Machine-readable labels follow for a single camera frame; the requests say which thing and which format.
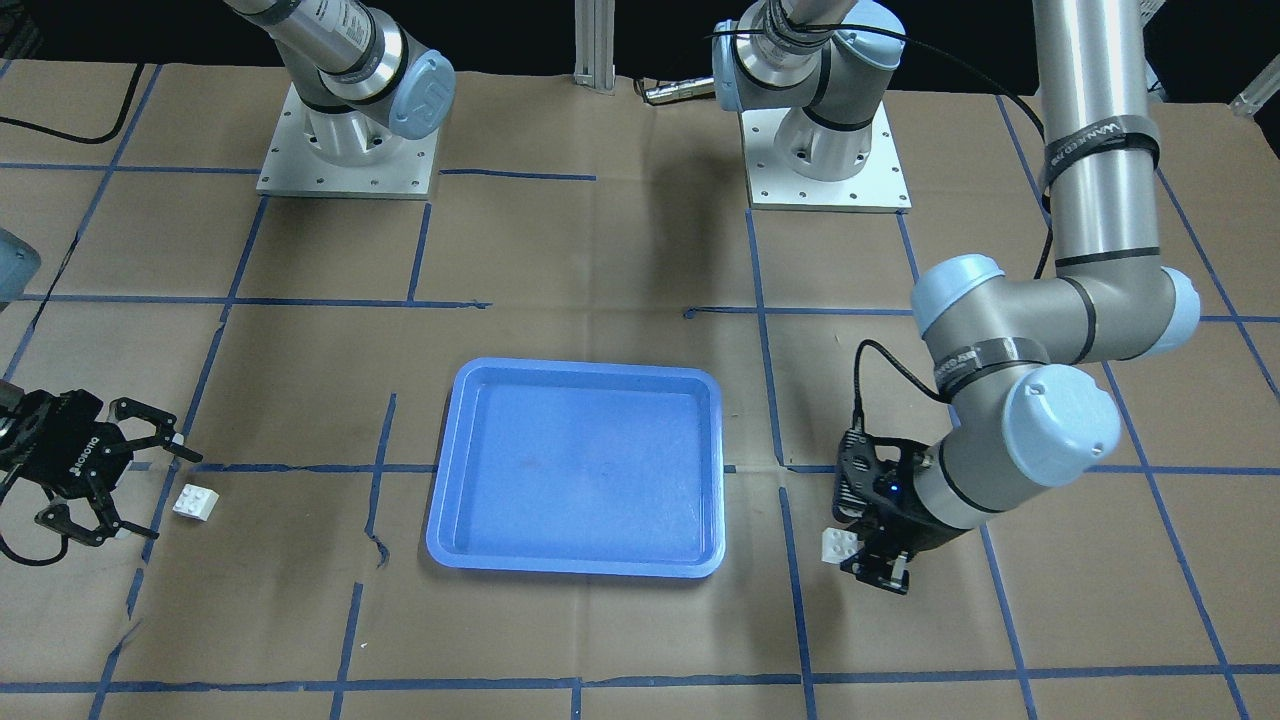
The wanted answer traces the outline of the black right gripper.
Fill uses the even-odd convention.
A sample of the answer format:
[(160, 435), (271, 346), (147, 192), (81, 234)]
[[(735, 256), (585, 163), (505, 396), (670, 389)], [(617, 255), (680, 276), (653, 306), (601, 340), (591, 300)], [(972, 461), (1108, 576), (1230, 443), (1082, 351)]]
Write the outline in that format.
[[(68, 542), (100, 547), (122, 532), (155, 541), (155, 530), (119, 514), (109, 492), (136, 451), (163, 448), (187, 462), (202, 462), (204, 455), (186, 446), (169, 411), (120, 397), (109, 405), (110, 421), (100, 421), (102, 407), (104, 401), (84, 389), (28, 392), (3, 411), (3, 471), (50, 489), (49, 505), (35, 521)], [(125, 437), (122, 423), (129, 420), (143, 421), (151, 432)]]

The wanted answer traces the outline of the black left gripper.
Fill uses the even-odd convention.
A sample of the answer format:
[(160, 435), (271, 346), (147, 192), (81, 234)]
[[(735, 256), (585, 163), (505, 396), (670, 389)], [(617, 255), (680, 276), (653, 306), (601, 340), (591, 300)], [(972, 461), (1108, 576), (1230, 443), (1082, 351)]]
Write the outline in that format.
[(941, 546), (941, 524), (914, 487), (928, 447), (918, 441), (846, 430), (837, 454), (835, 518), (861, 547), (842, 570), (881, 591), (905, 596), (915, 553)]

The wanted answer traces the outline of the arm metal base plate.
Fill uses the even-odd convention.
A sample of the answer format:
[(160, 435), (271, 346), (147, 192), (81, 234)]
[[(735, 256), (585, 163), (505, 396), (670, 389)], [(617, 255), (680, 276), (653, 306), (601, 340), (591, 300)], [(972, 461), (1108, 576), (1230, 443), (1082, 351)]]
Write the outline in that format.
[(749, 205), (756, 210), (905, 213), (913, 197), (884, 104), (842, 132), (801, 109), (739, 114)]
[(291, 86), (256, 191), (269, 197), (425, 201), (442, 131), (393, 135), (357, 111), (320, 113)]

